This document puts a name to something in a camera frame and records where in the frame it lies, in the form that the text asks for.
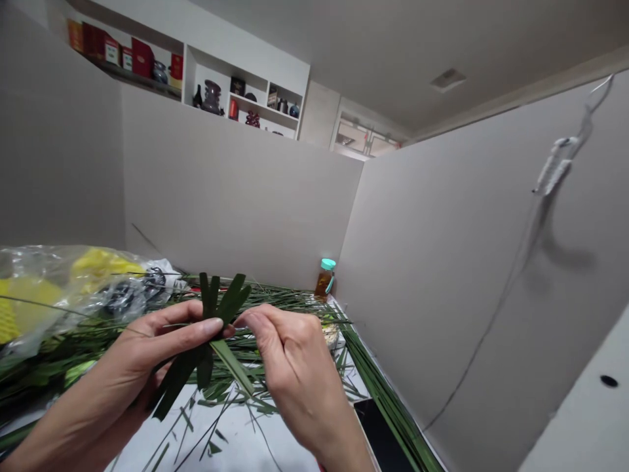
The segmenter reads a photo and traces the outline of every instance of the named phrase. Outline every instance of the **black hole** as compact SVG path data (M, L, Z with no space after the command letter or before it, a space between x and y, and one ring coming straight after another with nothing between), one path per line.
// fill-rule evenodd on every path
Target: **black hole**
M614 379L614 377L601 376L601 382L603 382L603 385L606 385L609 388L618 387L618 380Z

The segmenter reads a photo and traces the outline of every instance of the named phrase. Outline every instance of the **ceiling vent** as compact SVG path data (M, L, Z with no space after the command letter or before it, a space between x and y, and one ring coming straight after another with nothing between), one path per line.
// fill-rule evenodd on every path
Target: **ceiling vent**
M457 85L465 82L465 77L461 72L456 69L448 69L443 72L439 77L430 82L430 85L440 93L446 93L447 91L454 89Z

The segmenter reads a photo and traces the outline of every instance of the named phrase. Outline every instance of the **hanging cord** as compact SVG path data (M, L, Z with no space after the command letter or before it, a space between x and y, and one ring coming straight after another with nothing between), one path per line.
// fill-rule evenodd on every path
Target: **hanging cord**
M575 160L577 153L592 135L592 131L594 130L592 116L607 98L607 95L609 95L613 82L614 74L610 75L607 80L590 92L585 103L585 113L581 120L579 133L576 136L561 138L555 141L555 144L550 150L550 156L546 160L542 172L539 174L537 186L533 190L533 193L541 193L544 196L550 195L555 185L563 178L572 162ZM592 99L592 96L598 89L603 87L603 94L594 105L590 105L589 101Z
M558 177L551 176L550 173L556 172L556 169L557 169L557 166L555 168L552 168L551 160L553 158L555 158L555 160L558 159L558 156L560 155L561 151L564 150L565 148L569 148L571 152L569 153L567 158L561 159L561 161L569 161L569 163L571 163L574 160L574 158L577 156L577 153L581 150L583 145L592 135L592 131L594 129L594 125L592 123L592 116L594 112L601 106L603 101L605 101L605 99L609 95L609 92L613 85L613 81L614 81L614 74L610 75L602 84L598 85L594 90L592 90L592 92L590 92L588 96L588 100L585 103L585 114L583 116L583 120L581 121L581 129L579 133L577 134L577 136L572 137L572 138L562 138L560 140L555 141L555 144L551 151L551 156L548 158L548 161L546 162L546 165L544 166L542 170L542 174L540 175L540 178L538 180L538 185L533 190L534 193L540 195L543 198L546 195L549 195L550 192L552 191L552 188L554 187L554 184L559 182L559 180L561 179L561 176L563 175L563 172L565 172L565 170L568 168L568 165L564 165L562 173ZM589 100L591 99L592 95L602 87L605 87L605 90L601 98L599 98L599 100L597 100L596 103L593 106L591 106L588 103ZM544 187L544 183L548 185L552 181L551 178L553 177L554 177L554 181L552 182L550 190L544 191L543 193L541 193L540 190L546 189ZM446 400L446 403L443 405L441 410L439 410L439 412L434 416L434 418L431 419L431 421L421 431L422 433L425 433L426 431L428 431L430 427L432 427L432 425L434 425L435 422L439 418L441 418L441 415L446 411L446 409L448 408L448 406L454 399L454 396L457 394L457 392L461 388L463 382L465 381L465 378L467 377L467 374L470 372L470 369L472 368L472 365L474 364L474 361L476 360L476 356L480 352L480 348L485 342L487 335L491 332L491 329L493 328L495 321L498 319L498 316L500 312L502 311L502 308L504 307L505 302L507 298L509 297L509 294L511 293L511 289L513 288L513 286L515 285L515 282L518 280L518 278L524 271L524 267L526 266L526 258L523 261L523 263L520 265L519 270L516 271L516 268L518 266L518 262L520 261L522 251L527 246L526 240L527 240L527 235L529 233L529 227L531 225L531 217L535 215L534 210L538 207L541 201L542 201L541 199L536 198L536 197L533 197L531 200L529 211L525 219L525 225L522 230L522 234L520 235L520 242L518 243L518 249L516 251L516 255L513 258L513 261L511 263L511 267L509 269L509 274L507 275L505 285L500 294L500 297L498 298L498 303L496 304L496 308L494 309L493 314L491 315L489 324L487 324L487 328L485 329L481 338L478 340L478 343L476 344L476 347L474 348L474 352L472 353L472 357L468 361L467 366L465 367L465 370L463 371L461 378L459 378L459 381L456 387L454 387L454 390L452 391L452 393L450 393L450 396Z

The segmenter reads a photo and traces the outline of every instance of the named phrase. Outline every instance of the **ceiling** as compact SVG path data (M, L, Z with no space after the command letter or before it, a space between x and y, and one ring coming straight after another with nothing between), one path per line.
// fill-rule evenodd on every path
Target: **ceiling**
M626 0L193 1L410 131L629 43Z

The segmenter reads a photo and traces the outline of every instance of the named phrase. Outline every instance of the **plastic bag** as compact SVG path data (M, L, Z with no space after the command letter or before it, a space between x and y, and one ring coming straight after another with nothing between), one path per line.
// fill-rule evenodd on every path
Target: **plastic bag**
M34 356L46 337L97 313L129 323L169 299L180 278L173 273L165 259L108 248L0 249L0 344L8 344L3 354Z

